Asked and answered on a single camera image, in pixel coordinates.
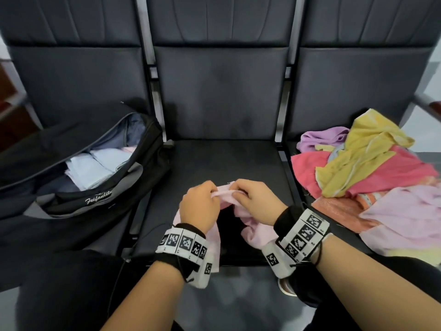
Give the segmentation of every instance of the row of seats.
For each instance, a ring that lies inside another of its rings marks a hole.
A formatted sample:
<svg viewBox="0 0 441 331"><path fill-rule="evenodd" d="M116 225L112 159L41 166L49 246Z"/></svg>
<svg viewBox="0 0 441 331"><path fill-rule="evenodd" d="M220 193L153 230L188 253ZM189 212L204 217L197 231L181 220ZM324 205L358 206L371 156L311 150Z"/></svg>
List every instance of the row of seats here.
<svg viewBox="0 0 441 331"><path fill-rule="evenodd" d="M43 126L124 101L175 141L141 215L90 247L116 253L133 231L130 253L148 258L188 188L261 180L300 205L288 158L301 133L350 126L366 107L399 122L440 10L441 0L0 0L0 31ZM224 263L262 261L228 221L218 221Z"/></svg>

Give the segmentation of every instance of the forearm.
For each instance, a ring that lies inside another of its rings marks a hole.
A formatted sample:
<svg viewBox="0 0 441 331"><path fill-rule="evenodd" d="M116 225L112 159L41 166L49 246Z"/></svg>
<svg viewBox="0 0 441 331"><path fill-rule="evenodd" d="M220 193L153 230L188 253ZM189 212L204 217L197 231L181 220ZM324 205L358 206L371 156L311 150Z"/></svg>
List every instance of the forearm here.
<svg viewBox="0 0 441 331"><path fill-rule="evenodd" d="M317 269L364 331L441 330L436 300L335 236L323 242Z"/></svg>
<svg viewBox="0 0 441 331"><path fill-rule="evenodd" d="M102 331L170 330L183 287L184 279L179 270L154 262Z"/></svg>

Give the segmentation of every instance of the purple cloth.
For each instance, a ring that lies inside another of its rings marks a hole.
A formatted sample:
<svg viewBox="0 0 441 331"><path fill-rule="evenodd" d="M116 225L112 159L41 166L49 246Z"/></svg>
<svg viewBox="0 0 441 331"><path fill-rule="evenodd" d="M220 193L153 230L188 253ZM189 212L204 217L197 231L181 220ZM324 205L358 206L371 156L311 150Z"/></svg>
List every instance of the purple cloth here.
<svg viewBox="0 0 441 331"><path fill-rule="evenodd" d="M339 146L346 140L349 133L347 127L331 127L324 131L307 131L300 137L297 143L297 150L300 152L315 151L315 145Z"/></svg>
<svg viewBox="0 0 441 331"><path fill-rule="evenodd" d="M394 188L359 216L383 224L360 234L379 254L396 248L441 247L440 187Z"/></svg>

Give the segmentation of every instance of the seat backrest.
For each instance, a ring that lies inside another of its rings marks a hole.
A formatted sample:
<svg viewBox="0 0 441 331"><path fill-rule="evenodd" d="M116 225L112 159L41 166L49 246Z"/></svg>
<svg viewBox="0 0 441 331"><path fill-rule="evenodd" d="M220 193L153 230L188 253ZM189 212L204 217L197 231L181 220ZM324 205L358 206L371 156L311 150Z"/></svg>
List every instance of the seat backrest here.
<svg viewBox="0 0 441 331"><path fill-rule="evenodd" d="M350 126L365 108L400 122L440 14L441 0L306 0L285 138Z"/></svg>
<svg viewBox="0 0 441 331"><path fill-rule="evenodd" d="M170 139L274 139L296 0L147 0Z"/></svg>
<svg viewBox="0 0 441 331"><path fill-rule="evenodd" d="M148 92L134 0L0 0L0 31L43 126Z"/></svg>

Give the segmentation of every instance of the yellow cloth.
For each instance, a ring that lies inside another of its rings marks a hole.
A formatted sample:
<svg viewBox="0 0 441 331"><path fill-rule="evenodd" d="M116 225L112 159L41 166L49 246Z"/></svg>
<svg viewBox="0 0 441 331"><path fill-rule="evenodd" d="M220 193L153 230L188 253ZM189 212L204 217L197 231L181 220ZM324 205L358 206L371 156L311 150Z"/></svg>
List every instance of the yellow cloth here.
<svg viewBox="0 0 441 331"><path fill-rule="evenodd" d="M427 248L425 250L411 250L408 248L400 248L396 250L389 250L386 254L388 257L400 256L411 257L425 261L432 266L441 264L441 248Z"/></svg>
<svg viewBox="0 0 441 331"><path fill-rule="evenodd" d="M315 144L315 149L317 151L329 151L329 152L332 152L335 149L335 146L323 145L323 144Z"/></svg>
<svg viewBox="0 0 441 331"><path fill-rule="evenodd" d="M342 197L353 184L367 178L395 155L392 145L410 147L407 137L392 121L369 109L357 117L345 141L345 149L325 167L317 167L315 177L324 197Z"/></svg>

